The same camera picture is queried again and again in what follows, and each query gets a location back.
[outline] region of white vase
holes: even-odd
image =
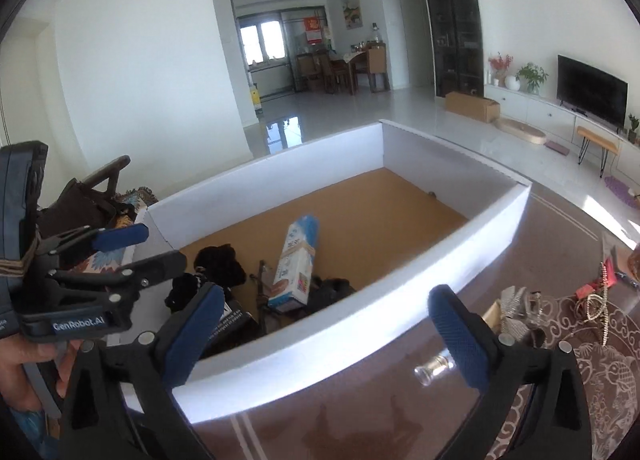
[[[504,78],[504,85],[514,92],[520,90],[520,80],[513,75],[507,75],[507,77]]]

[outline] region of black screen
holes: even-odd
[[[558,56],[558,99],[615,126],[625,124],[627,84],[613,75]]]

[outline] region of cabinet drawer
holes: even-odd
[[[574,114],[536,99],[529,100],[527,124],[571,142],[574,136],[574,123]]]
[[[620,146],[625,146],[625,144],[620,144],[619,138],[614,133],[611,133],[609,130],[605,128],[601,128],[600,126],[598,126],[593,122],[589,122],[584,117],[580,117],[580,116],[575,117],[575,129],[577,130],[579,126],[583,127],[585,130],[589,130],[590,132],[595,133],[596,135],[606,138],[607,140],[610,140],[618,147],[618,149],[620,149]],[[572,143],[574,143],[579,148],[582,145],[582,137],[578,135],[575,132],[575,130],[574,130],[574,138],[572,140]],[[587,152],[594,154],[597,157],[602,156],[602,148],[597,144],[593,144],[593,143],[589,144],[589,148],[587,149]]]
[[[640,148],[624,142],[620,144],[620,158],[616,167],[620,173],[640,184]]]
[[[487,85],[484,87],[484,96],[500,103],[500,114],[512,119],[527,121],[527,103],[529,98],[511,92],[506,88],[498,88]]]

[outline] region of wooden bench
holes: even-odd
[[[612,140],[604,138],[597,133],[590,132],[590,130],[585,129],[582,126],[579,126],[575,131],[578,135],[582,136],[582,147],[580,148],[580,155],[578,156],[578,165],[580,165],[584,160],[584,155],[587,153],[587,148],[589,147],[590,142],[593,142],[602,148],[602,158],[600,159],[600,178],[602,178],[604,167],[607,165],[609,151],[614,155],[617,155],[619,153],[618,146]]]

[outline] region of human hand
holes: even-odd
[[[66,350],[56,383],[56,391],[65,396],[71,370],[82,341],[71,341]],[[22,365],[24,363],[45,363],[56,358],[55,344],[37,344],[20,334],[0,340],[0,394],[5,403],[18,411],[39,411],[40,400],[33,391]]]

